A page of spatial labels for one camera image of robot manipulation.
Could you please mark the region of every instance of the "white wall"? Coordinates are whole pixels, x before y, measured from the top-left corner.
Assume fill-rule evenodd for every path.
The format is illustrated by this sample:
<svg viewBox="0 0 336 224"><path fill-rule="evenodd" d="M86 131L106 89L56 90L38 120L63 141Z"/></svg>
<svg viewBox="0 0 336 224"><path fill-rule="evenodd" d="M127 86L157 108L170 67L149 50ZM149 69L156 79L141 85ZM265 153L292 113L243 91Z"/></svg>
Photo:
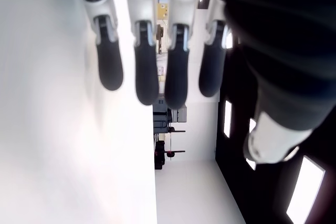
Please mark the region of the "white wall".
<svg viewBox="0 0 336 224"><path fill-rule="evenodd" d="M124 83L109 92L80 0L0 0L0 223L156 223L152 107L135 96L125 3Z"/></svg>
<svg viewBox="0 0 336 224"><path fill-rule="evenodd" d="M244 224L214 161L166 163L155 171L158 224Z"/></svg>

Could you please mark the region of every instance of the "robotic hand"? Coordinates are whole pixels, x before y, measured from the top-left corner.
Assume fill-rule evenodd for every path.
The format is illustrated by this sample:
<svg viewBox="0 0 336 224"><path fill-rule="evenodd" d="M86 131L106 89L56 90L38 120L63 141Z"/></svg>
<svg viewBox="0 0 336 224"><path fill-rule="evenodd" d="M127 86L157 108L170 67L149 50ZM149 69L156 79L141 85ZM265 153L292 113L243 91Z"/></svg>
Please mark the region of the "robotic hand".
<svg viewBox="0 0 336 224"><path fill-rule="evenodd" d="M99 75L116 90L123 79L113 0L83 0L97 34ZM135 36L136 92L152 104L158 96L155 55L157 0L128 0ZM188 41L198 0L170 0L165 98L172 109L187 96ZM226 34L239 37L258 80L257 126L244 154L277 163L317 128L336 102L335 0L210 0L199 88L206 97L221 87Z"/></svg>

